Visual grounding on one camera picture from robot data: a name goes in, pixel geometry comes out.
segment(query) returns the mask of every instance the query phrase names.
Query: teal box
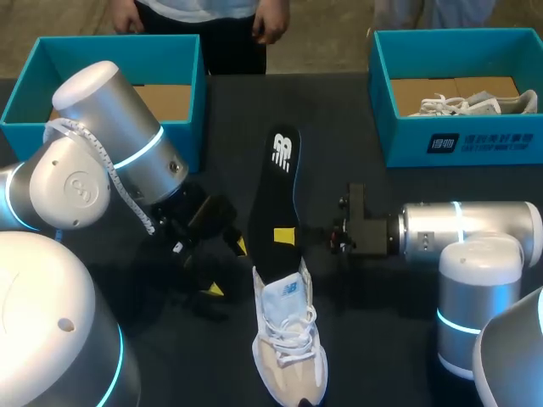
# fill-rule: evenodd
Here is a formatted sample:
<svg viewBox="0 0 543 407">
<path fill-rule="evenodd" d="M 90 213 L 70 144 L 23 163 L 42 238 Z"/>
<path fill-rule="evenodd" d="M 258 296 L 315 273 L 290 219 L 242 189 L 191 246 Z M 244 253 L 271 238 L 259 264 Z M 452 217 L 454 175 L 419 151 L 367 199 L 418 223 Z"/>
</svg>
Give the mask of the teal box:
<svg viewBox="0 0 543 407">
<path fill-rule="evenodd" d="M 42 145 L 44 121 L 57 88 L 90 64 L 117 64 L 132 85 L 190 85 L 188 120 L 163 121 L 191 172 L 199 170 L 206 82 L 198 36 L 41 37 L 17 80 L 0 127 L 19 160 Z"/>
<path fill-rule="evenodd" d="M 543 112 L 543 42 L 534 30 L 377 31 L 369 71 L 388 167 L 543 163 L 543 114 L 400 117 L 390 83 L 511 76 L 520 93 L 537 92 Z"/>
</svg>

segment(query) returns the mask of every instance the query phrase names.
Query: white shirt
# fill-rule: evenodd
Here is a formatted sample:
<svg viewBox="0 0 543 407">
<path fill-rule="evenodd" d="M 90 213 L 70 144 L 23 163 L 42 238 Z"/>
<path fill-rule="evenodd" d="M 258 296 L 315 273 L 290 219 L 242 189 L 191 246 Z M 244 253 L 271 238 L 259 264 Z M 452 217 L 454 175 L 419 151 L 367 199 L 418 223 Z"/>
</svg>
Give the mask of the white shirt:
<svg viewBox="0 0 543 407">
<path fill-rule="evenodd" d="M 184 23 L 249 17 L 259 0 L 138 0 L 156 13 Z"/>
</svg>

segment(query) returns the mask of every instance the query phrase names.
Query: black pants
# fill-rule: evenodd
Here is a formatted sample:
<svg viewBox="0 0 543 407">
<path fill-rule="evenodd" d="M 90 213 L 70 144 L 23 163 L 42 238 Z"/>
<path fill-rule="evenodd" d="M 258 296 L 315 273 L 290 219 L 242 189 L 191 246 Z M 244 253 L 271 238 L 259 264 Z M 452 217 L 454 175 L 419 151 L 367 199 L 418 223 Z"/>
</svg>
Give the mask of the black pants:
<svg viewBox="0 0 543 407">
<path fill-rule="evenodd" d="M 252 38 L 255 17 L 182 23 L 136 2 L 148 34 L 199 34 L 206 71 L 212 75 L 264 75 L 266 47 Z"/>
</svg>

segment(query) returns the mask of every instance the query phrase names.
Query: cardboard box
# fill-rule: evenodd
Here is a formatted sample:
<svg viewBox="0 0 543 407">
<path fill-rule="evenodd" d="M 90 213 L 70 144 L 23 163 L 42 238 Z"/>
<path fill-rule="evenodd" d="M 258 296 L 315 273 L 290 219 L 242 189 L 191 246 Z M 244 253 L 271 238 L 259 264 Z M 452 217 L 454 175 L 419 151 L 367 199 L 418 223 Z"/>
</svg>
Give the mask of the cardboard box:
<svg viewBox="0 0 543 407">
<path fill-rule="evenodd" d="M 377 31 L 369 92 L 386 165 L 543 164 L 541 113 L 407 117 L 436 89 L 454 95 L 451 80 L 463 98 L 533 89 L 543 112 L 541 71 L 543 42 L 531 29 Z"/>
<path fill-rule="evenodd" d="M 39 38 L 0 119 L 18 159 L 28 159 L 42 145 L 44 123 L 54 117 L 51 98 L 57 88 L 103 60 L 116 63 L 137 87 L 191 172 L 198 171 L 206 94 L 198 36 Z"/>
<path fill-rule="evenodd" d="M 186 121 L 190 112 L 191 87 L 189 85 L 141 85 L 134 86 L 158 121 Z M 49 120 L 59 117 L 51 110 Z"/>
</svg>

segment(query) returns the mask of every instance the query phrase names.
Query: black insole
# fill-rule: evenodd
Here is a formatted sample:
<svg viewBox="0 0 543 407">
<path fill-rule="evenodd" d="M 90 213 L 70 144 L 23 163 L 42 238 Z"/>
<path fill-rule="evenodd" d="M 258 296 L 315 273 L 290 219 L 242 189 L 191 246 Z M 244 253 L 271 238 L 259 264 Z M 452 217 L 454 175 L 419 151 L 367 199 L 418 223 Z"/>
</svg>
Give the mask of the black insole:
<svg viewBox="0 0 543 407">
<path fill-rule="evenodd" d="M 260 184 L 249 217 L 247 249 L 265 284 L 299 269 L 301 253 L 287 243 L 274 242 L 275 228 L 298 227 L 294 188 L 301 139 L 290 125 L 273 127 L 266 139 Z"/>
</svg>

